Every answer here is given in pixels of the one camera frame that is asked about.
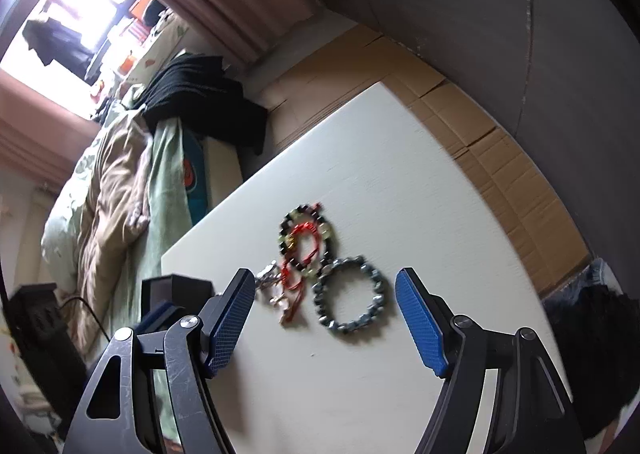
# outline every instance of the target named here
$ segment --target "black and green beaded bracelet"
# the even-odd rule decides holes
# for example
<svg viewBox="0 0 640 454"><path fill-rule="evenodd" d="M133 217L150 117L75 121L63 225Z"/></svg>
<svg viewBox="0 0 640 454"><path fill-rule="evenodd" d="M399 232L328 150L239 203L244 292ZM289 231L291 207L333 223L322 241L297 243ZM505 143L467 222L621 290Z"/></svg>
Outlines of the black and green beaded bracelet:
<svg viewBox="0 0 640 454"><path fill-rule="evenodd" d="M322 238L322 257L320 259L320 269L324 268L334 260L334 248L332 243L332 229L326 218L320 214L322 205L315 203L313 205L298 205L291 212L284 216L280 224L280 235L278 237L278 246L280 254L285 258L293 268L299 271L305 277L314 274L315 271L310 269L308 265L300 262L292 254L292 242L290 234L300 219L305 216L310 218L318 227L318 232Z"/></svg>

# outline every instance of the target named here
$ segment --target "grey wall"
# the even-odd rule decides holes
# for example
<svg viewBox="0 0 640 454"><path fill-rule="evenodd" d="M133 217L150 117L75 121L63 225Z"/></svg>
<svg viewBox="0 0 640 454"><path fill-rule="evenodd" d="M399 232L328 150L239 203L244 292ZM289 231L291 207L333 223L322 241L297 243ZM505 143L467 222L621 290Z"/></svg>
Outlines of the grey wall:
<svg viewBox="0 0 640 454"><path fill-rule="evenodd" d="M323 0L405 44L533 158L640 296L640 45L609 0Z"/></svg>

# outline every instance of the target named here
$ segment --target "bracelet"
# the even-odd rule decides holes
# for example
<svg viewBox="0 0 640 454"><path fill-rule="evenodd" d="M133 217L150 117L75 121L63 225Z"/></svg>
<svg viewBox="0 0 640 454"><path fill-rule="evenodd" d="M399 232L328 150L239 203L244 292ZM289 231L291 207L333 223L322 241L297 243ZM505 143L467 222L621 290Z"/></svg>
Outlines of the bracelet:
<svg viewBox="0 0 640 454"><path fill-rule="evenodd" d="M309 266L313 258L318 254L318 250L320 249L320 236L318 233L318 228L316 227L315 223L311 223L307 221L302 224L296 225L289 234L293 242L293 246L290 246L289 249L292 251L295 249L296 235L306 230L310 231L313 234L314 241L315 241L314 249L311 251L311 253L307 254L307 256L302 260L303 265ZM302 300L305 297L305 284L304 284L305 274L315 275L316 272L312 271L309 268L305 268L300 274L300 280L294 284L289 284L290 272L289 272L289 266L287 264L287 257L285 257L285 259L282 261L281 271L282 273L280 275L280 281L282 283L283 288L289 291L297 292L296 297L293 300L293 303L290 305L289 309L284 313L282 319L280 320L280 323L282 324L285 322L292 321L293 316L296 314L296 312L298 311L298 308L300 307L300 303L302 303Z"/></svg>
<svg viewBox="0 0 640 454"><path fill-rule="evenodd" d="M327 222L326 218L319 214L319 211L322 210L322 205L320 203L315 203L314 205L298 205L297 208L293 209L289 214L284 216L280 224L280 235L278 237L278 243L280 247L280 253L285 258L285 261L288 262L293 268L303 274L304 277L309 277L314 275L316 272L309 269L308 266L311 263L312 257L309 260L305 257L305 260L300 262L295 257L292 256L293 251L295 251L295 236L294 230L296 230L296 221L304 216L308 216L311 218L316 231L320 233L322 239L322 247L324 248L324 253L322 254L322 259L320 260L320 269L327 266L334 260L334 253L332 247L332 230Z"/></svg>
<svg viewBox="0 0 640 454"><path fill-rule="evenodd" d="M335 271L354 266L360 268L360 271L363 274L368 275L373 281L373 301L372 304L367 307L366 312L360 315L357 320L351 320L347 323L339 323L337 320L333 319L326 306L324 292L327 288L327 282ZM356 331L357 329L364 328L371 324L376 315L382 311L382 308L385 305L385 278L378 270L373 268L370 264L367 264L363 256L335 259L332 264L328 264L322 268L320 276L318 277L318 282L313 285L312 290L314 292L316 313L319 316L318 322L333 332L347 334Z"/></svg>

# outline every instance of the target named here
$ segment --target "black cable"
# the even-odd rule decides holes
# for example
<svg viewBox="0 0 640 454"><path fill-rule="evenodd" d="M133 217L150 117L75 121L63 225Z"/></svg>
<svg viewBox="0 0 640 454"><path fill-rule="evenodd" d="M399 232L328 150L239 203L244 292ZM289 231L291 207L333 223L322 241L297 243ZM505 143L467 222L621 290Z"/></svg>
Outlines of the black cable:
<svg viewBox="0 0 640 454"><path fill-rule="evenodd" d="M89 303L87 301L84 300L83 297L80 297L79 295L74 295L73 297L69 297L67 300L65 300L62 303L62 306L60 307L60 309L62 309L63 307L65 307L67 304L69 304L71 301L73 300L79 300L80 302L82 302L82 304L84 304L84 306L89 310L89 312L91 313L91 316L94 318L95 322L97 323L97 325L100 327L100 331L102 332L102 334L104 335L104 338L107 339L107 342L110 342L111 339L109 338L109 336L107 335L107 332L104 330L104 328L102 327L102 323L100 322L100 319L98 319L98 317L95 315L93 308L91 308L91 306L89 306Z"/></svg>

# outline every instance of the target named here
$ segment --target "brown blanket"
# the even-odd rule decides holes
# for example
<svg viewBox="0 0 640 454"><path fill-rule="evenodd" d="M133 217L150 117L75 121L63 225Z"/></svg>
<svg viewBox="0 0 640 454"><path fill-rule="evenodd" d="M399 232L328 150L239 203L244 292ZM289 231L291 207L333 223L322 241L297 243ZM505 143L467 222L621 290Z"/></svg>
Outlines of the brown blanket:
<svg viewBox="0 0 640 454"><path fill-rule="evenodd" d="M78 295L98 319L109 307L128 247L148 226L152 144L142 116L129 112L108 129L98 150L78 236ZM75 304L69 328L86 354L99 328L83 304Z"/></svg>

